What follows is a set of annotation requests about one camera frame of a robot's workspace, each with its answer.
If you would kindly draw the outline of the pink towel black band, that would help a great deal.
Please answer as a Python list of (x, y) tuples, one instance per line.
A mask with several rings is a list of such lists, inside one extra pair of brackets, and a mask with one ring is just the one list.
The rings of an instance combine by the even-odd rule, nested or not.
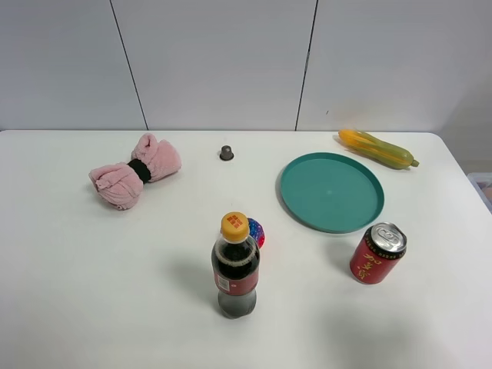
[(104, 201), (125, 211), (138, 203), (147, 183), (160, 181), (180, 169), (181, 157), (176, 148), (147, 133), (139, 139), (129, 162), (93, 169), (89, 178)]

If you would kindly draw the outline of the small grey capsule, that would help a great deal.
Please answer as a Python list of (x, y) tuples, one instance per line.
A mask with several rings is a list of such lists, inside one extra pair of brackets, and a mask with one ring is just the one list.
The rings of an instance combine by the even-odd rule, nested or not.
[(229, 145), (224, 145), (221, 147), (219, 158), (222, 161), (230, 161), (234, 158), (234, 153)]

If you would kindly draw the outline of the colourful spiky ball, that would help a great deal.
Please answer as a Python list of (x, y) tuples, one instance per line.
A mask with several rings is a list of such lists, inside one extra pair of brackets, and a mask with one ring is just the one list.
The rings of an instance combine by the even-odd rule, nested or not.
[(249, 234), (255, 239), (258, 248), (261, 249), (265, 241), (264, 229), (259, 222), (253, 218), (248, 218)]

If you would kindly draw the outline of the cola bottle yellow cap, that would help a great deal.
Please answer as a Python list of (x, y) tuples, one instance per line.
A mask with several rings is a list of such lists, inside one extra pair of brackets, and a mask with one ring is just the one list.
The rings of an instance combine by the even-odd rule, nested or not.
[(220, 237), (211, 251), (211, 264), (218, 305), (225, 317), (237, 319), (254, 310), (260, 260), (260, 248), (251, 236), (247, 217), (240, 212), (224, 215)]

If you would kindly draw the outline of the teal round plate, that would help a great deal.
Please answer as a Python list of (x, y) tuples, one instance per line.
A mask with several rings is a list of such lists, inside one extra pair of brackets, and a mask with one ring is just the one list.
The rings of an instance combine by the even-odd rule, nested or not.
[(278, 193), (294, 218), (332, 234), (366, 227), (380, 215), (385, 201), (372, 171), (330, 152), (310, 153), (290, 162), (281, 173)]

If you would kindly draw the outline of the yellow green toy corn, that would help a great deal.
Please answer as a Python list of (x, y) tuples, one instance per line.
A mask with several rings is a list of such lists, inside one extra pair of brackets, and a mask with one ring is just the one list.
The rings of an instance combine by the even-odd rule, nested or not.
[(338, 138), (348, 149), (396, 170), (417, 168), (420, 162), (406, 149), (364, 131), (343, 129)]

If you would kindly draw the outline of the red drink can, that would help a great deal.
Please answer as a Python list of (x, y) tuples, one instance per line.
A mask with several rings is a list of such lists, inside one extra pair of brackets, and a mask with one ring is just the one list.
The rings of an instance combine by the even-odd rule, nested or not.
[(350, 260), (353, 276), (364, 284), (382, 282), (407, 252), (407, 237), (390, 222), (369, 227)]

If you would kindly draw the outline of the clear plastic storage bin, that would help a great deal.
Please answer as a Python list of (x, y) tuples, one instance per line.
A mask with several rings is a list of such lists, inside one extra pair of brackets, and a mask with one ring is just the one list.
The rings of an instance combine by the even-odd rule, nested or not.
[(492, 173), (474, 172), (467, 175), (489, 212), (492, 212)]

